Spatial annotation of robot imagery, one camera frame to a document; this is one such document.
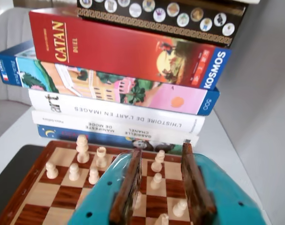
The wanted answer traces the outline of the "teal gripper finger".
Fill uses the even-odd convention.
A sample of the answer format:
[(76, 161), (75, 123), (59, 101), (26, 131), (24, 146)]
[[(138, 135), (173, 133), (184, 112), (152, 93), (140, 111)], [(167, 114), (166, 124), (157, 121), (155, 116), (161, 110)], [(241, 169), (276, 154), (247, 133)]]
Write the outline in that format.
[(255, 201), (214, 161), (184, 143), (181, 174), (194, 225), (263, 225)]
[(130, 224), (142, 178), (142, 152), (119, 154), (77, 207), (69, 225)]

